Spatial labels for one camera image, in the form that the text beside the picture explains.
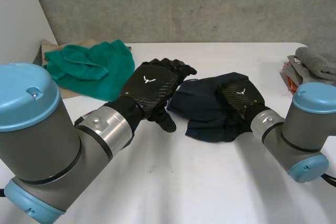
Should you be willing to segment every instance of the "green cloth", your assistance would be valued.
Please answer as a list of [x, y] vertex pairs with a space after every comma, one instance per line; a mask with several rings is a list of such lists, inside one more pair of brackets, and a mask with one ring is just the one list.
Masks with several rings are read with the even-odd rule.
[[59, 86], [104, 101], [115, 100], [134, 71], [132, 53], [121, 40], [91, 48], [67, 45], [45, 57], [43, 67]]

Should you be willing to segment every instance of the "table surface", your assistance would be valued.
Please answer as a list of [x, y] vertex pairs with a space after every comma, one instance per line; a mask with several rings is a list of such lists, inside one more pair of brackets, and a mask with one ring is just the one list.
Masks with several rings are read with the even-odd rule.
[[[298, 43], [129, 44], [136, 67], [154, 58], [183, 60], [197, 78], [246, 74], [267, 106], [286, 116], [292, 95], [279, 72]], [[104, 102], [64, 100], [74, 121]], [[321, 178], [293, 181], [251, 133], [231, 143], [205, 143], [184, 135], [187, 120], [172, 114], [175, 133], [142, 121], [132, 144], [121, 151], [56, 223], [335, 223], [336, 188]], [[336, 142], [322, 152], [331, 168]], [[0, 163], [0, 187], [12, 178]], [[36, 223], [9, 200], [0, 199], [0, 223]]]

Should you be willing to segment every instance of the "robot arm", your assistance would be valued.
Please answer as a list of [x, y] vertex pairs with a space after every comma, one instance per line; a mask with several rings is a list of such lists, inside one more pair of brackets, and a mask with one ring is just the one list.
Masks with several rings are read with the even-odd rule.
[[254, 136], [295, 181], [309, 182], [327, 171], [329, 162], [320, 151], [327, 137], [336, 135], [335, 87], [323, 83], [301, 85], [286, 119], [265, 106], [248, 80], [232, 81], [219, 92], [250, 123]]
[[9, 94], [0, 97], [0, 158], [15, 174], [4, 194], [41, 224], [67, 211], [132, 141], [141, 120], [175, 131], [164, 107], [183, 80], [196, 74], [178, 60], [144, 62], [117, 100], [74, 128], [46, 70], [25, 63], [1, 68], [0, 74], [13, 78], [2, 86]]

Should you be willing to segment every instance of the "black glove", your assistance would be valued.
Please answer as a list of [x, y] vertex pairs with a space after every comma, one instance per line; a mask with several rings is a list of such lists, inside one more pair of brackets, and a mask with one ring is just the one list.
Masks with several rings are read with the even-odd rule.
[[261, 111], [269, 109], [265, 106], [263, 96], [248, 79], [222, 84], [217, 88], [217, 93], [249, 122]]
[[142, 118], [174, 132], [176, 125], [165, 107], [184, 79], [197, 71], [179, 60], [154, 59], [140, 65], [120, 91], [120, 99], [131, 98], [142, 111]]

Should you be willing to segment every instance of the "glove logo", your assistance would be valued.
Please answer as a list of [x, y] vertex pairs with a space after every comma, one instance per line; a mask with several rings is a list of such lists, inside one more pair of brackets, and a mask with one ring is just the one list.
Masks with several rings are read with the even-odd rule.
[[148, 83], [148, 82], [156, 81], [156, 79], [153, 79], [153, 80], [147, 80], [147, 79], [146, 79], [146, 76], [143, 76], [143, 79], [145, 80], [145, 84]]
[[242, 92], [236, 92], [237, 94], [245, 94], [245, 89]]

